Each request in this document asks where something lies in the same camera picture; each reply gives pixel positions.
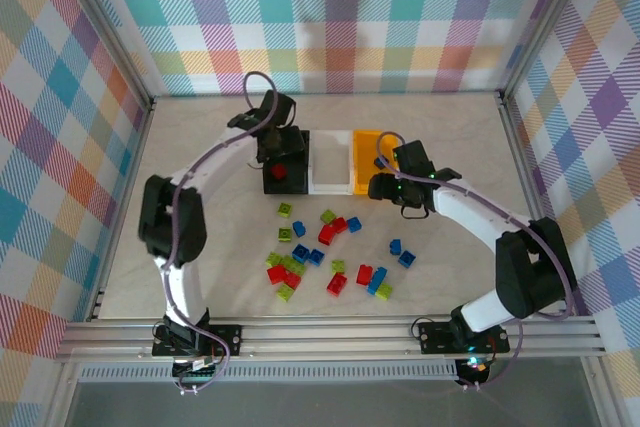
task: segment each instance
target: glass panel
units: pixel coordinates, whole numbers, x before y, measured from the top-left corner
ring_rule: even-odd
[[[579,359],[523,359],[481,393],[463,393],[454,382],[442,381],[221,382],[197,397],[181,397],[171,383],[79,384],[67,426],[89,425],[600,424]]]

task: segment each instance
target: orange tray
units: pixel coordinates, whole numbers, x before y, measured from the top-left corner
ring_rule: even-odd
[[[376,142],[381,133],[381,130],[353,131],[354,194],[366,195],[369,191],[369,180],[371,177],[380,172],[387,171],[387,169],[378,169],[373,163],[376,157],[378,157]],[[380,145],[382,155],[384,155],[395,168],[398,167],[398,164],[393,159],[393,149],[397,146],[398,140],[391,135],[382,139],[382,144]]]

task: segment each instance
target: aluminum rail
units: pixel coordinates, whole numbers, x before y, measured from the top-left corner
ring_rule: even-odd
[[[422,355],[409,333],[416,316],[254,317],[216,319],[240,324],[242,346],[237,359],[256,361],[401,360],[465,358],[464,354]],[[430,316],[446,321],[445,316]],[[60,345],[60,362],[166,362],[153,358],[151,331],[156,321],[94,320],[68,324]],[[563,322],[531,318],[523,321],[521,357],[590,357],[604,355],[592,317]],[[511,346],[517,327],[507,326]],[[499,354],[508,357],[510,354]]]

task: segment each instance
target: blue lego brick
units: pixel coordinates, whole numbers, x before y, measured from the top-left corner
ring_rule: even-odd
[[[307,249],[304,245],[298,244],[293,252],[291,253],[291,257],[296,259],[301,264],[304,264],[305,261],[309,258],[309,249]]]
[[[413,264],[414,260],[416,260],[416,256],[408,250],[405,250],[398,259],[398,262],[400,263],[400,265],[408,269],[409,267],[411,267],[411,264]]]
[[[384,169],[384,164],[382,163],[382,161],[380,159],[384,159],[384,161],[388,164],[389,163],[389,159],[387,159],[384,155],[380,156],[380,157],[376,157],[376,160],[373,161],[373,163],[375,164],[376,167],[378,167],[380,170]]]
[[[367,285],[367,292],[369,292],[371,295],[375,295],[378,287],[380,287],[380,284],[382,284],[382,281],[384,280],[386,275],[387,269],[385,269],[384,267],[378,267],[373,274],[373,277],[371,277],[371,282],[369,282],[369,285]]]
[[[322,259],[324,259],[324,254],[318,249],[313,249],[311,254],[309,254],[309,262],[313,265],[320,265],[322,263]]]
[[[304,234],[307,233],[307,229],[304,228],[304,224],[299,220],[296,220],[291,227],[293,227],[293,231],[296,233],[296,236],[298,237],[302,237]]]
[[[360,223],[360,219],[357,217],[351,217],[347,220],[347,227],[349,227],[349,232],[353,234],[362,228],[362,224]]]
[[[389,244],[389,251],[391,252],[391,255],[400,255],[402,252],[402,243],[400,242],[400,239],[393,239],[391,241]]]

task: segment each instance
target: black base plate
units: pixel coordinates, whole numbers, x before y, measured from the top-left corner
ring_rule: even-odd
[[[492,354],[493,347],[489,337],[493,338],[496,345],[496,353],[504,354],[510,350],[506,332],[498,325],[486,331],[485,335],[478,335],[464,349],[456,345],[449,322],[421,322],[418,324],[418,336],[420,338],[420,350],[423,354],[463,354],[469,352]]]
[[[305,142],[302,152],[283,155],[267,160],[262,166],[262,184],[265,194],[302,194],[309,193],[309,131],[300,131]],[[287,176],[277,180],[271,175],[271,167],[283,164]]]
[[[209,325],[209,332],[221,337],[229,345],[231,357],[240,355],[240,345],[242,344],[242,326],[241,325]],[[167,328],[160,324],[156,327],[156,339],[170,339]],[[172,344],[170,341],[156,340],[151,349],[153,357],[193,357],[193,354],[181,349],[179,345]],[[213,355],[221,357],[224,355],[223,347],[217,342],[213,344]]]

